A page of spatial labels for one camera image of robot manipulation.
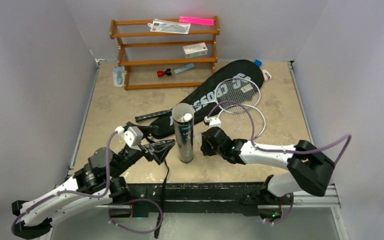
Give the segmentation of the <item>white feather shuttlecock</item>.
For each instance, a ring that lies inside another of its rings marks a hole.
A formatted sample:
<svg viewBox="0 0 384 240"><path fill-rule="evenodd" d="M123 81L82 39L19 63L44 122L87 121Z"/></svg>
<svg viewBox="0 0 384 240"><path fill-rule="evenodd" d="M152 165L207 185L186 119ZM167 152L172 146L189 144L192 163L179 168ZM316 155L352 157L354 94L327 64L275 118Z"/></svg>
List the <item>white feather shuttlecock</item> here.
<svg viewBox="0 0 384 240"><path fill-rule="evenodd" d="M191 113L185 113L183 116L180 117L178 120L180 123L186 123L189 122L193 118L193 115Z"/></svg>

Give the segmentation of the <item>black shuttlecock tube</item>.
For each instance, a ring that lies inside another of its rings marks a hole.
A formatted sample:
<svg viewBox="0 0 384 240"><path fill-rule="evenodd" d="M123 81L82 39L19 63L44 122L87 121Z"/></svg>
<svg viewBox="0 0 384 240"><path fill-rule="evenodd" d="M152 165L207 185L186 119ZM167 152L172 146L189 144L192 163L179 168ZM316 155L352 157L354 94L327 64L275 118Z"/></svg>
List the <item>black shuttlecock tube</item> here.
<svg viewBox="0 0 384 240"><path fill-rule="evenodd" d="M178 159L182 163L188 164L194 158L194 108L187 103L179 103L174 106L171 113L178 148ZM193 118L188 122L179 122L180 117L186 113L192 114Z"/></svg>

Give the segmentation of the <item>black racket bag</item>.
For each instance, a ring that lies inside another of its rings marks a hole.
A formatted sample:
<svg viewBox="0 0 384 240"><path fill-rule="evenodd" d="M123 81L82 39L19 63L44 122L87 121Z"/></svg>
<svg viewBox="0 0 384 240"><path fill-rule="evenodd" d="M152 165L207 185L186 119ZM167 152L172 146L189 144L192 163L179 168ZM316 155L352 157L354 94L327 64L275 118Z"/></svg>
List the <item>black racket bag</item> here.
<svg viewBox="0 0 384 240"><path fill-rule="evenodd" d="M255 106L260 98L264 74L254 62L232 61L216 70L207 80L186 96L181 103L191 105L194 123L200 123L216 102L234 101Z"/></svg>

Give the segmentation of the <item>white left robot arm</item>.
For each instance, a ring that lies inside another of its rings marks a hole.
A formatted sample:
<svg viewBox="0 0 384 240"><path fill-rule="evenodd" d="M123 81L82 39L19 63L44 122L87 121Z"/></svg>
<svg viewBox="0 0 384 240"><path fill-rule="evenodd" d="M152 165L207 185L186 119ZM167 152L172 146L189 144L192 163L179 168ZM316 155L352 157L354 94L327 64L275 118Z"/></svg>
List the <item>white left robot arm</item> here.
<svg viewBox="0 0 384 240"><path fill-rule="evenodd" d="M105 204L136 202L122 173L141 158L162 164L175 141L160 140L131 148L125 145L116 153L109 145L97 149L87 164L58 187L37 199L16 200L11 204L16 216L11 233L24 240L47 234L65 219Z"/></svg>

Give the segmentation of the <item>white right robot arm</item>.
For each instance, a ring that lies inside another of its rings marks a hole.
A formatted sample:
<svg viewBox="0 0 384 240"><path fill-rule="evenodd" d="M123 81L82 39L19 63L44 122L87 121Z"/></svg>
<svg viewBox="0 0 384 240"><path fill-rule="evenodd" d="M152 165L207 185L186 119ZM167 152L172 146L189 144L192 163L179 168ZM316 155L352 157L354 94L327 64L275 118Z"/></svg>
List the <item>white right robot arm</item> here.
<svg viewBox="0 0 384 240"><path fill-rule="evenodd" d="M247 139L231 139L220 127L201 133L200 150L205 156L218 155L230 164L259 164L287 172L267 178L260 196L268 204L294 192L323 197L336 164L307 140L295 145L267 145Z"/></svg>

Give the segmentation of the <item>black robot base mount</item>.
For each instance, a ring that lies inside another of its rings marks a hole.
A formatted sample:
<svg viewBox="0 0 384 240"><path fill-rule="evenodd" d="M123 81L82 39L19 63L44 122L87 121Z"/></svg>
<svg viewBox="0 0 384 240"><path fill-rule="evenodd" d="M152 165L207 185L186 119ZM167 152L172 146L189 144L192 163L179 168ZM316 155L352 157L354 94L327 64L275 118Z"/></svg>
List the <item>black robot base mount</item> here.
<svg viewBox="0 0 384 240"><path fill-rule="evenodd" d="M241 214L279 219L292 194L282 197L264 190L264 182L126 183L110 181L113 217L147 218L163 212L182 214Z"/></svg>

